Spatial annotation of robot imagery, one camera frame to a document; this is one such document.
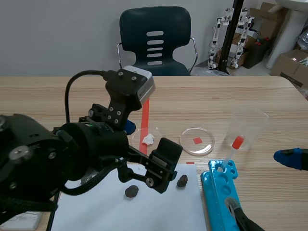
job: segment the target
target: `red square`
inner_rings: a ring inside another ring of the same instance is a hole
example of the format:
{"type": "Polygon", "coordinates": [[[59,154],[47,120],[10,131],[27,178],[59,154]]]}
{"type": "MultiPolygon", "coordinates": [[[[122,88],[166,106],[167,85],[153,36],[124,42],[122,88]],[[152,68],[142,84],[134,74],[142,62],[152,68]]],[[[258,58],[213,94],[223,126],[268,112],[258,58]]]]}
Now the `red square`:
{"type": "Polygon", "coordinates": [[[200,137],[194,138],[193,141],[194,141],[194,144],[202,143],[202,139],[200,137]]]}

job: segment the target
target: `black stone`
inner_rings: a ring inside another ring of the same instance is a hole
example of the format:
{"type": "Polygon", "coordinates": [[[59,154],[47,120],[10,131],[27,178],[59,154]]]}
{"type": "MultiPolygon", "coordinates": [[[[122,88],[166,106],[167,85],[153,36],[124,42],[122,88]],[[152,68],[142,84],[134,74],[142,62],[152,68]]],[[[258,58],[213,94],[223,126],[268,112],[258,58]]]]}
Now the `black stone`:
{"type": "Polygon", "coordinates": [[[138,191],[139,191],[139,189],[136,185],[129,186],[125,190],[125,196],[127,196],[129,198],[133,198],[137,195],[138,191]]]}
{"type": "Polygon", "coordinates": [[[183,176],[181,176],[180,179],[178,180],[177,186],[178,186],[179,188],[185,187],[186,184],[187,184],[187,181],[188,181],[187,176],[186,176],[186,175],[183,175],[183,176]]]}

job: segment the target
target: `clear plastic cup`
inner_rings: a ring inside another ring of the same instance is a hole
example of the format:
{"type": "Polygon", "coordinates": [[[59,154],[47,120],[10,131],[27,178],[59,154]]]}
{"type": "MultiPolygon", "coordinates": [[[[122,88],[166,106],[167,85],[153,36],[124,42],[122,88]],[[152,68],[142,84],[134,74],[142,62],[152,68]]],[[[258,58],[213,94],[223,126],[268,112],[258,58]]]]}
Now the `clear plastic cup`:
{"type": "Polygon", "coordinates": [[[255,107],[240,106],[233,114],[225,142],[232,146],[237,136],[243,136],[244,142],[239,150],[249,150],[259,132],[266,126],[268,119],[267,114],[255,107]]]}

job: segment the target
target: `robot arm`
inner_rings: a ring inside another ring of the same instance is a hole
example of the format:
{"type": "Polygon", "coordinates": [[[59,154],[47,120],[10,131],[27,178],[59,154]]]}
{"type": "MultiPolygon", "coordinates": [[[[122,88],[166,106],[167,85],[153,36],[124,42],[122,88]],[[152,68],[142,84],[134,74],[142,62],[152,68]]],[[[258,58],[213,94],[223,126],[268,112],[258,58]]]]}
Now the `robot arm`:
{"type": "MultiPolygon", "coordinates": [[[[105,74],[96,71],[96,75],[105,74]]],[[[0,115],[0,224],[26,211],[54,211],[56,204],[50,199],[58,191],[85,193],[114,169],[121,182],[136,179],[159,193],[166,191],[176,177],[182,147],[162,138],[146,156],[129,146],[123,130],[130,112],[139,110],[154,91],[152,74],[127,67],[105,79],[110,104],[108,108],[95,104],[92,119],[86,116],[82,122],[66,123],[50,132],[25,115],[0,115]],[[127,161],[144,165],[145,176],[135,174],[127,161]],[[98,174],[87,183],[65,187],[68,180],[93,171],[98,174]]]]}
{"type": "Polygon", "coordinates": [[[208,58],[208,63],[207,63],[209,70],[213,70],[216,68],[215,57],[217,53],[217,45],[218,45],[217,42],[218,42],[220,27],[221,25],[223,26],[229,25],[229,22],[232,20],[233,11],[234,11],[233,8],[227,8],[225,10],[225,16],[223,18],[217,18],[216,20],[213,38],[210,43],[211,49],[209,52],[209,58],[208,58]]]}
{"type": "Polygon", "coordinates": [[[242,53],[244,51],[244,46],[247,39],[247,32],[251,26],[251,18],[247,17],[247,8],[243,8],[240,14],[238,25],[243,26],[243,30],[241,33],[241,38],[237,43],[237,49],[235,53],[235,57],[231,60],[231,66],[234,66],[235,68],[238,68],[237,62],[242,56],[242,53]]]}

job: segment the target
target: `blue test tube rack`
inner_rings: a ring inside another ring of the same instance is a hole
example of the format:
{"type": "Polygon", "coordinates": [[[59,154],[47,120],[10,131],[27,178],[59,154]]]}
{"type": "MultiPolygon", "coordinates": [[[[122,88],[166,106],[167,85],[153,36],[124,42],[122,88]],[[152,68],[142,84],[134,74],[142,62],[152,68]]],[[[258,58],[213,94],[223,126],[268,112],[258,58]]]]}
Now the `blue test tube rack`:
{"type": "Polygon", "coordinates": [[[235,163],[230,160],[223,172],[218,172],[223,160],[210,160],[209,171],[201,174],[207,214],[212,231],[239,231],[234,217],[226,206],[228,197],[239,198],[233,180],[238,177],[235,163]]]}

